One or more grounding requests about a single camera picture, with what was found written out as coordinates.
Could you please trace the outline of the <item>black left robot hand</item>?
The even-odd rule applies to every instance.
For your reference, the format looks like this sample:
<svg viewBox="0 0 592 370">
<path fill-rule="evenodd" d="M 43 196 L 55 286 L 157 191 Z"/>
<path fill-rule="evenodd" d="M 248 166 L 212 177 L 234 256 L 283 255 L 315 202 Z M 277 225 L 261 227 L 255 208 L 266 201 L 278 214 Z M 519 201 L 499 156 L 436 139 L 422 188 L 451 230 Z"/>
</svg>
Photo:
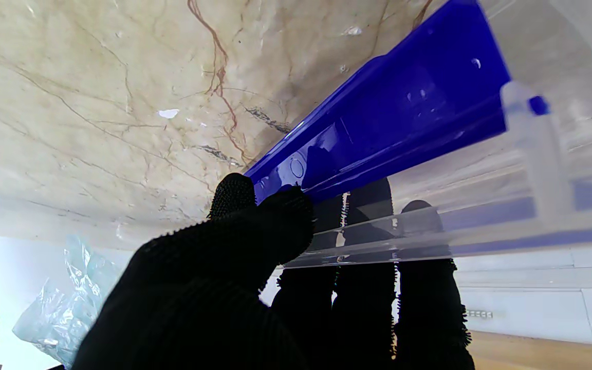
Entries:
<svg viewBox="0 0 592 370">
<path fill-rule="evenodd" d="M 451 258 L 287 269 L 278 265 L 336 229 L 368 224 L 341 196 L 313 205 L 301 188 L 255 203 L 250 178 L 217 186 L 205 222 L 146 242 L 132 256 L 73 369 L 474 369 Z"/>
</svg>

